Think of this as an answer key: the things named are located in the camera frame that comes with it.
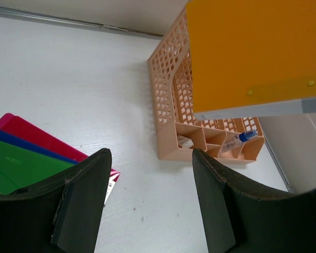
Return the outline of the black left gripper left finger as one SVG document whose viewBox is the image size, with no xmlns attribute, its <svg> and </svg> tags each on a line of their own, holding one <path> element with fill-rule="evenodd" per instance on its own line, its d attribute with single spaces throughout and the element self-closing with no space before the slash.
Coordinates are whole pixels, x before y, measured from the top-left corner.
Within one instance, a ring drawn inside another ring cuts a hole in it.
<svg viewBox="0 0 316 253">
<path fill-rule="evenodd" d="M 112 155 L 100 149 L 38 183 L 0 194 L 0 252 L 93 252 Z"/>
</svg>

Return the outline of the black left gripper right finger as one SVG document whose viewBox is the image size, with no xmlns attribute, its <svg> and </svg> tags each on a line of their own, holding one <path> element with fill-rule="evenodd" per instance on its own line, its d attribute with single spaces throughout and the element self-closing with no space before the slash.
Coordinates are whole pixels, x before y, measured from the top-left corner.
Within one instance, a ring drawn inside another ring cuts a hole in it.
<svg viewBox="0 0 316 253">
<path fill-rule="evenodd" d="M 316 189 L 268 187 L 201 149 L 192 166 L 209 252 L 316 252 Z"/>
</svg>

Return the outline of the green clip file folder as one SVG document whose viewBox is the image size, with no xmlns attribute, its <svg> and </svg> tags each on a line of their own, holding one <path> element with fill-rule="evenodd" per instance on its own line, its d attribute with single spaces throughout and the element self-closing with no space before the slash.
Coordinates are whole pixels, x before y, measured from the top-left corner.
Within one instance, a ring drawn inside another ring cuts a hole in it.
<svg viewBox="0 0 316 253">
<path fill-rule="evenodd" d="M 0 141 L 0 194 L 10 194 L 71 166 L 69 162 Z"/>
</svg>

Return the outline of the blue capped pen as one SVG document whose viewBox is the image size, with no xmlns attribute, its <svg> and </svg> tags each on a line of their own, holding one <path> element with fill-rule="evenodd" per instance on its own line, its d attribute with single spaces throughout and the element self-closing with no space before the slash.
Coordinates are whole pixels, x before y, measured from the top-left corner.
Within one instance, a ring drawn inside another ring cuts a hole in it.
<svg viewBox="0 0 316 253">
<path fill-rule="evenodd" d="M 244 145 L 245 142 L 255 138 L 258 135 L 258 130 L 253 129 L 247 132 L 243 132 L 240 134 L 236 134 L 226 141 L 224 141 L 219 153 L 218 157 L 223 156 L 228 151 L 231 151 L 237 147 Z"/>
</svg>

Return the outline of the white grey eraser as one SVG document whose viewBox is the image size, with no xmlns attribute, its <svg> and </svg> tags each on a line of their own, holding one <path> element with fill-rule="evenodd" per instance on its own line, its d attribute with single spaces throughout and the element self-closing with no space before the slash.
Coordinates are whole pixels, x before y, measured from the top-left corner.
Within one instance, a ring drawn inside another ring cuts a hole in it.
<svg viewBox="0 0 316 253">
<path fill-rule="evenodd" d="M 194 146 L 192 139 L 177 135 L 177 144 L 179 148 L 190 149 Z"/>
</svg>

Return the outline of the peach plastic desk organizer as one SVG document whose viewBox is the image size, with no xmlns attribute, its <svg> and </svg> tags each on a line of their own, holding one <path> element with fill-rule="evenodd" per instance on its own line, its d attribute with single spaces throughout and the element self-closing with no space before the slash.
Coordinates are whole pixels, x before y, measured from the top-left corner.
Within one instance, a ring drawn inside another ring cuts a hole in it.
<svg viewBox="0 0 316 253">
<path fill-rule="evenodd" d="M 265 143 L 258 118 L 198 121 L 193 116 L 192 63 L 185 9 L 148 59 L 148 66 L 159 159 L 191 161 L 193 149 L 199 148 L 222 163 L 256 161 Z M 253 129 L 258 130 L 258 136 L 218 157 L 224 141 Z M 179 148 L 177 135 L 192 139 L 194 146 Z"/>
</svg>

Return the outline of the orange folder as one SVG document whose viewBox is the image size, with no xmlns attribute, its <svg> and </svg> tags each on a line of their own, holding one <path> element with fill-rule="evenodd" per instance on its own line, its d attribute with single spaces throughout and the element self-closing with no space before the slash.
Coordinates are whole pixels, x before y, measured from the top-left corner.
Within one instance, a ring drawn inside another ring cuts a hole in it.
<svg viewBox="0 0 316 253">
<path fill-rule="evenodd" d="M 316 113 L 316 1 L 186 5 L 199 120 Z"/>
</svg>

